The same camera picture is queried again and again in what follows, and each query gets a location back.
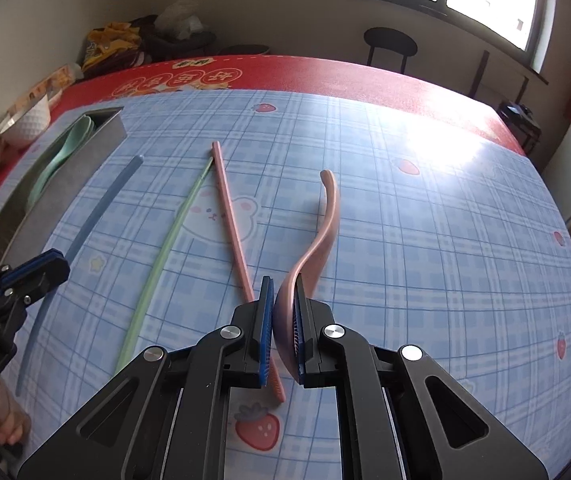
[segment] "white bowl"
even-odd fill
[[[13,115],[12,125],[2,133],[2,139],[13,148],[22,150],[31,145],[50,124],[48,96],[44,95]]]

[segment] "blue gripper pad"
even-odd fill
[[[268,384],[270,348],[272,346],[272,307],[275,304],[275,282],[268,276],[264,276],[263,278],[260,299],[264,298],[264,292],[266,299],[263,306],[261,338],[259,338],[259,377],[261,378],[262,386]]]
[[[21,264],[19,267],[6,272],[1,278],[0,295],[6,288],[9,288],[16,282],[25,279],[25,277],[27,277],[31,272],[34,272],[39,267],[43,267],[58,259],[64,260],[63,254],[61,254],[61,252],[57,249],[50,249],[35,256],[31,260],[28,260],[24,264]]]
[[[299,327],[302,326],[301,323],[301,304],[299,303],[299,295],[294,295],[293,304],[293,332],[294,332],[294,356],[299,367],[299,384],[303,384],[303,379],[305,377],[305,349],[303,348],[303,337],[299,336]]]

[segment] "window frame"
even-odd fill
[[[544,83],[548,83],[536,70],[533,69],[534,55],[541,37],[543,16],[545,14],[547,0],[536,0],[536,3],[534,4],[533,22],[525,50],[521,50],[514,43],[510,42],[483,23],[466,16],[462,12],[451,9],[447,6],[447,0],[437,0],[436,2],[433,0],[382,1],[418,10],[419,12],[423,12],[424,14],[428,14],[429,16],[438,18],[439,20],[470,32],[470,34],[486,41],[501,52],[510,56]]]

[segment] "light blue chopstick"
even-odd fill
[[[77,254],[83,247],[83,242],[85,242],[86,238],[90,236],[90,233],[94,229],[95,225],[101,219],[103,214],[108,209],[108,206],[112,203],[115,199],[119,191],[126,185],[128,180],[130,180],[131,176],[133,176],[134,172],[139,169],[144,163],[144,158],[141,155],[133,156],[133,158],[128,162],[128,165],[121,170],[121,173],[117,175],[115,181],[110,184],[110,187],[106,190],[103,196],[97,202],[97,205],[94,209],[90,212],[88,218],[79,232],[72,240],[70,244],[70,248],[66,253],[66,260],[68,260],[69,264],[72,264],[72,261],[76,258]],[[41,330],[41,326],[43,325],[44,319],[46,318],[46,314],[48,313],[48,308],[50,308],[50,304],[54,299],[54,295],[56,294],[56,289],[51,290],[46,294],[44,297],[44,301],[41,303],[41,307],[37,312],[37,317],[35,317],[35,323],[32,326],[32,330],[30,331],[30,335],[28,336],[28,343],[26,345],[26,351],[23,354],[23,359],[21,360],[21,365],[19,366],[19,375],[17,377],[17,387],[15,389],[16,396],[20,396],[23,391],[23,384],[26,379],[26,372],[28,371],[28,365],[30,364],[30,356],[32,355],[32,351],[34,349],[35,343],[37,342],[37,336],[39,330]]]

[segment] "black chair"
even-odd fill
[[[363,34],[363,39],[370,45],[370,54],[367,57],[367,65],[372,65],[372,57],[374,55],[375,48],[386,48],[387,50],[392,50],[397,54],[403,56],[403,61],[401,62],[400,73],[405,72],[405,65],[408,57],[414,56],[417,51],[417,43],[408,36],[408,34],[403,34],[400,30],[395,30],[394,28],[387,27],[374,27],[369,28]]]

